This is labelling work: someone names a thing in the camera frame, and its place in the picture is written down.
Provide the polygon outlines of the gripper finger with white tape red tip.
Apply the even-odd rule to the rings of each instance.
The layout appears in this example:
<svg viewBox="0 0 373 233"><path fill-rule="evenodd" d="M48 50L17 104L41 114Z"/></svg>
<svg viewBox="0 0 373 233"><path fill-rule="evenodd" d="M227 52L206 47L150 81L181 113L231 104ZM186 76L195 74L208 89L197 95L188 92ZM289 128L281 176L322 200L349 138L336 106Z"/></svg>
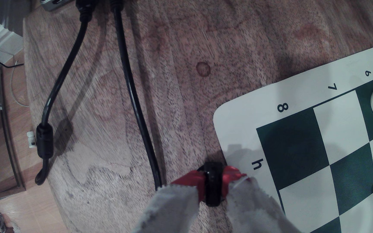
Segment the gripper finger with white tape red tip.
<svg viewBox="0 0 373 233"><path fill-rule="evenodd" d="M205 196L205 175L190 171L159 188L132 233L187 233Z"/></svg>
<svg viewBox="0 0 373 233"><path fill-rule="evenodd" d="M222 174L222 196L234 233L299 233L276 200L256 178L226 166Z"/></svg>

